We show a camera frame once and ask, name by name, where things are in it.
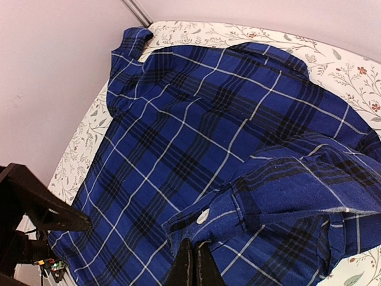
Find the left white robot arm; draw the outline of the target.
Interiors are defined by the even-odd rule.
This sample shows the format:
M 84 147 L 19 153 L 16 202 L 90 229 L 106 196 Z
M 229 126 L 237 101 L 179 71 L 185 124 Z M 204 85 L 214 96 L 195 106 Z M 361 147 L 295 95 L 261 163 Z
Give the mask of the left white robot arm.
M 17 229 L 28 216 L 36 229 L 86 231 L 89 216 L 60 200 L 25 166 L 11 163 L 1 167 L 1 285 L 21 285 L 13 278 L 18 264 L 53 259 L 47 240 L 31 240 Z

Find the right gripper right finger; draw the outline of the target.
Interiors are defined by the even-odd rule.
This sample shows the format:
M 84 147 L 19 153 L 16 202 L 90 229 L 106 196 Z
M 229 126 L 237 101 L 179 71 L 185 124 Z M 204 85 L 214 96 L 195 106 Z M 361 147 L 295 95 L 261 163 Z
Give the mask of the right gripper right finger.
M 209 241 L 198 242 L 195 246 L 195 264 L 193 267 L 194 285 L 223 285 L 223 279 L 209 249 L 209 243 Z

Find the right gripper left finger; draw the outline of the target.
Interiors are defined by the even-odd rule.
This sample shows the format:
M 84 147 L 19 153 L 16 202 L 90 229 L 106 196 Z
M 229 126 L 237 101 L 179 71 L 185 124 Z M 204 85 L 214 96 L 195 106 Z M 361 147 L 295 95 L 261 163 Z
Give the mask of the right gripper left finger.
M 193 248 L 190 239 L 182 240 L 165 286 L 192 286 L 193 258 Z

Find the blue plaid long sleeve shirt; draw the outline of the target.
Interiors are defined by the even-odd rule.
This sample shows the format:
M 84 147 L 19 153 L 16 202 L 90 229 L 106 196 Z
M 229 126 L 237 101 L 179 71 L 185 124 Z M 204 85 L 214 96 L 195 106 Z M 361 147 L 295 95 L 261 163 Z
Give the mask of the blue plaid long sleeve shirt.
M 112 121 L 73 206 L 85 232 L 49 235 L 80 285 L 165 285 L 180 243 L 224 285 L 316 285 L 380 245 L 380 140 L 306 64 L 272 46 L 178 45 L 111 56 Z

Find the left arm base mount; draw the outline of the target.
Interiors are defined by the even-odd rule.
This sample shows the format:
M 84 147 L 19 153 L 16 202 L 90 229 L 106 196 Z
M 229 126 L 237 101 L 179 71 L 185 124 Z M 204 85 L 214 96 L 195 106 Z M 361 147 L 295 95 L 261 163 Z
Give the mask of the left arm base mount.
M 37 230 L 37 228 L 30 231 L 30 233 L 35 233 L 36 239 L 38 241 L 47 240 L 48 232 Z M 32 263 L 33 266 L 39 266 L 40 269 L 40 277 L 41 277 L 41 285 L 43 285 L 43 279 L 48 279 L 49 277 L 53 278 L 53 280 L 58 285 L 60 282 L 64 280 L 64 275 L 67 273 L 65 269 L 65 263 L 57 258 L 47 258 L 38 260 Z

